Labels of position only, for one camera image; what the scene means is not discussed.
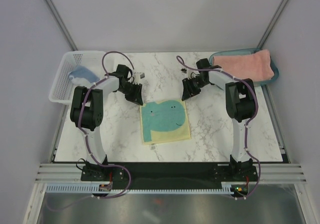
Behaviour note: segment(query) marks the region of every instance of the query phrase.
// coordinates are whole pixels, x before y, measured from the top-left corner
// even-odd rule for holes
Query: teal elephant print
[[[183,126],[186,113],[183,105],[176,100],[168,100],[157,104],[146,103],[141,108],[143,137],[145,142],[152,141],[151,131],[174,131]]]

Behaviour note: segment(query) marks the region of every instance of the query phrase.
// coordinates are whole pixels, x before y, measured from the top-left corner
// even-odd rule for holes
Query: towel
[[[92,83],[98,82],[100,79],[86,67],[78,65],[68,73],[69,80],[74,85],[85,86],[90,88]]]
[[[149,102],[140,107],[144,144],[191,139],[186,104],[181,100]]]
[[[270,67],[269,50],[252,55],[214,56],[213,65],[219,65],[227,73],[239,78],[250,78],[254,82],[270,80],[275,74]]]

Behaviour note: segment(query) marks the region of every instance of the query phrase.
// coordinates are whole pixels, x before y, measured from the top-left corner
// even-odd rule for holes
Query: pink towel
[[[269,80],[275,75],[270,67],[269,50],[252,55],[214,56],[213,64],[239,79],[250,78],[254,82]]]

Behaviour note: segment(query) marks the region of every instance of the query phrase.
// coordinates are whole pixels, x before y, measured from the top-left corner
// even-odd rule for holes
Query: yellow towel
[[[186,109],[181,100],[149,102],[141,106],[143,144],[191,139]]]

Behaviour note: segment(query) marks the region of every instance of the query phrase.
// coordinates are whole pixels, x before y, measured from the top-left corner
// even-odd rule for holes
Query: marble tabletop
[[[212,52],[128,54],[137,72],[144,72],[144,102],[180,99],[186,74],[176,61],[181,55],[189,66],[208,58]],[[127,60],[114,54],[114,68]],[[251,153],[260,161],[282,161],[261,87],[256,87],[259,111],[252,123]],[[217,86],[205,86],[201,93],[186,100],[191,139],[154,146],[143,145],[139,106],[111,93],[104,102],[100,126],[102,144],[109,161],[229,161],[233,146],[232,121],[226,112],[225,93]],[[70,121],[70,108],[59,139],[55,161],[78,161],[86,157],[83,136]]]

